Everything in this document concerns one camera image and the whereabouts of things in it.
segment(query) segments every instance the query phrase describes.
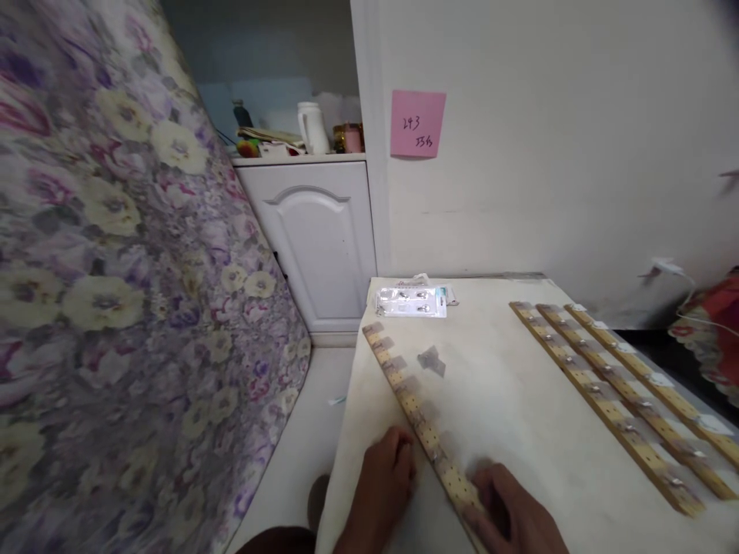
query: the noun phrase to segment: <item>white cable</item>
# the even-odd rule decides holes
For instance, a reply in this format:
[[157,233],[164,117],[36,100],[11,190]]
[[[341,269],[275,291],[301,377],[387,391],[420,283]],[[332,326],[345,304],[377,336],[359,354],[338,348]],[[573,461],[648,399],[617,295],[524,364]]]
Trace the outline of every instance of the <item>white cable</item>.
[[697,321],[697,322],[700,322],[700,323],[705,323],[706,325],[713,325],[714,327],[721,327],[722,329],[726,329],[727,331],[729,331],[729,333],[731,333],[732,335],[739,337],[739,332],[736,332],[733,329],[731,329],[731,328],[729,328],[729,327],[727,327],[725,325],[722,325],[722,324],[716,323],[716,322],[712,322],[712,321],[708,321],[707,319],[694,318],[694,317],[690,317],[689,315],[684,315],[682,313],[683,308],[693,299],[693,295],[695,294],[695,291],[696,291],[696,288],[697,288],[697,284],[696,284],[695,280],[692,277],[690,277],[689,275],[687,275],[682,269],[680,269],[679,272],[678,271],[675,271],[675,272],[670,272],[670,273],[672,273],[672,275],[679,275],[680,277],[684,277],[685,279],[687,279],[691,283],[691,291],[690,291],[690,293],[688,293],[687,298],[683,301],[682,304],[680,304],[677,307],[677,311],[675,312],[678,317],[681,317],[683,319],[689,319],[691,321]]

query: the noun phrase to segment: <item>floral fabric cover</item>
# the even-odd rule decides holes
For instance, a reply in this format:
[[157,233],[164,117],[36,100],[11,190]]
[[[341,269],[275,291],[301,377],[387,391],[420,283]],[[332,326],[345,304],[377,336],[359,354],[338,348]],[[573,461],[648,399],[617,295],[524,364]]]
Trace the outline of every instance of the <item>floral fabric cover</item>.
[[0,6],[0,550],[220,552],[310,340],[157,2]]
[[739,408],[739,270],[695,298],[668,332],[701,364],[701,375]]

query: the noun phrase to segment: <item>perforated wooden board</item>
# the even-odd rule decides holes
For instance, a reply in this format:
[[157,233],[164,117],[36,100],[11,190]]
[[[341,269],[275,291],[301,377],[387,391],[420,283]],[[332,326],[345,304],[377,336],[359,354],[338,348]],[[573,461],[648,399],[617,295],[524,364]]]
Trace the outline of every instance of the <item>perforated wooden board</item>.
[[592,340],[590,334],[577,320],[570,319],[566,312],[562,314],[563,309],[559,306],[537,304],[537,310],[554,330],[567,340],[572,349],[587,360],[598,377],[616,389],[628,409],[647,422],[659,436],[661,445],[679,463],[689,467],[718,498],[723,500],[737,498],[734,491],[714,471],[711,460],[707,457],[707,450],[712,448],[705,442],[698,445],[696,442],[686,440],[678,433],[655,408],[654,398],[643,397],[635,389],[637,383],[631,385],[630,380],[625,378],[630,373],[618,372],[623,366],[611,361],[611,356],[608,356],[610,358],[608,360],[604,359],[606,353],[603,346]]
[[511,302],[510,307],[664,498],[676,510],[691,517],[704,511],[704,504],[686,486],[685,477],[678,475],[677,468],[668,465],[640,433],[635,432],[634,418],[624,415],[617,403],[609,399],[609,391],[614,395],[611,398],[616,395],[610,385],[592,380],[585,359],[567,347],[564,339],[549,332],[546,320],[533,312],[531,304]]
[[383,338],[380,336],[383,330],[383,326],[379,322],[362,327],[362,333],[367,339],[369,347],[380,364],[390,388],[395,393],[400,407],[405,412],[411,427],[413,427],[413,431],[416,433],[423,451],[428,456],[433,471],[439,477],[446,495],[452,502],[456,514],[460,517],[470,541],[477,552],[488,554],[486,548],[462,518],[462,509],[470,504],[483,512],[485,511],[478,499],[477,488],[467,480],[464,472],[460,471],[453,459],[444,451],[440,441],[441,434],[436,429],[435,423],[424,415],[421,408],[426,400],[423,391],[415,390],[417,387],[409,385],[408,379],[403,375],[403,367],[406,366],[406,363],[400,356],[392,357],[390,349],[394,342],[390,337]]
[[655,385],[650,377],[652,368],[642,361],[636,353],[618,350],[620,339],[608,330],[594,327],[595,320],[582,309],[575,309],[572,304],[564,308],[579,322],[605,349],[631,371],[637,379],[659,400],[664,402],[674,414],[692,432],[714,446],[734,468],[739,469],[739,445],[730,437],[711,432],[697,422],[701,414],[674,388]]

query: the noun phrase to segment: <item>white wall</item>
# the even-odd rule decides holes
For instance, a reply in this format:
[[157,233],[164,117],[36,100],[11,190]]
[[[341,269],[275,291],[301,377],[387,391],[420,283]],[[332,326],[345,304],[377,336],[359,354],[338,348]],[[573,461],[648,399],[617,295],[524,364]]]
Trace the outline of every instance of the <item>white wall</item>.
[[298,102],[359,95],[349,0],[162,4],[214,125],[229,135],[232,98],[254,125],[298,132]]
[[719,280],[739,264],[739,185],[717,177],[739,168],[739,49],[721,10],[380,0],[385,128],[394,88],[448,93],[439,157],[383,159],[388,273],[543,271],[616,327],[687,290],[643,285],[652,256]]

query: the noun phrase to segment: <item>wooden strip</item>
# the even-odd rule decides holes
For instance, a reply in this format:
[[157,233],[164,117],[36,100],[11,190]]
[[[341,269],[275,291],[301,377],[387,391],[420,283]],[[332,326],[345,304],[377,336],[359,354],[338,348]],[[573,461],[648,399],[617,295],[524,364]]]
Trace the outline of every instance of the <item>wooden strip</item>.
[[560,317],[561,308],[550,304],[537,304],[537,310],[552,328],[570,343],[572,349],[583,356],[593,371],[602,380],[607,381],[624,398],[627,406],[639,414],[664,441],[664,448],[681,464],[689,467],[718,498],[734,500],[737,495],[724,480],[711,468],[702,452],[694,454],[686,440],[651,405],[641,405],[643,399],[623,377],[619,376],[596,351],[602,348],[598,342],[586,340],[580,333],[583,326],[576,322],[567,322]]
[[700,413],[690,404],[678,391],[672,387],[657,386],[649,380],[649,375],[654,373],[652,368],[645,364],[638,355],[620,352],[616,346],[621,339],[608,331],[608,329],[596,329],[593,327],[593,318],[585,312],[578,312],[573,309],[571,304],[565,305],[564,308],[580,323],[595,339],[602,344],[610,354],[612,354],[619,362],[624,364],[637,379],[649,391],[661,400],[665,406],[674,412],[674,414],[688,427],[696,436],[708,441],[716,450],[718,450],[731,465],[739,469],[739,445],[730,437],[720,435],[704,429],[697,423]]
[[421,409],[423,396],[420,392],[414,391],[413,387],[409,385],[408,379],[403,377],[402,368],[399,368],[399,363],[396,361],[398,358],[394,359],[388,352],[388,348],[394,345],[394,342],[390,337],[380,338],[379,333],[382,330],[382,325],[374,323],[363,327],[362,333],[367,339],[375,359],[380,364],[390,388],[395,393],[400,407],[405,412],[411,427],[413,427],[423,451],[428,456],[433,471],[439,477],[441,486],[452,502],[474,549],[479,554],[488,554],[483,543],[462,517],[463,508],[469,504],[485,512],[485,508],[478,498],[477,487],[467,480],[464,472],[457,468],[452,457],[444,451],[440,441],[441,434],[436,430],[433,422],[425,417]]
[[588,389],[582,378],[574,375],[578,370],[573,368],[579,366],[576,358],[580,357],[577,354],[568,354],[556,343],[544,326],[543,320],[531,313],[533,307],[523,302],[511,302],[510,307],[670,505],[691,517],[696,517],[705,510],[703,503],[670,472],[670,466],[649,443],[638,433],[629,431],[627,419],[616,405],[607,400],[597,399],[593,388]]

